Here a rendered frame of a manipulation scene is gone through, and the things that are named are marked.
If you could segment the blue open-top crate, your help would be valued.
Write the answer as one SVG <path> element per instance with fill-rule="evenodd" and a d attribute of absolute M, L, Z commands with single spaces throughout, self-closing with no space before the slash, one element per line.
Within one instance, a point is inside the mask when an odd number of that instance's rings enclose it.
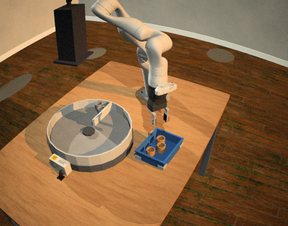
<path fill-rule="evenodd" d="M 157 137 L 165 137 L 165 152 L 160 154 L 157 153 Z M 135 158 L 144 161 L 152 166 L 157 167 L 160 170 L 164 170 L 171 159 L 175 156 L 178 150 L 183 146 L 183 138 L 160 129 L 158 127 L 140 144 L 140 146 L 135 150 Z M 155 148 L 155 156 L 152 157 L 147 154 L 147 148 Z"/>

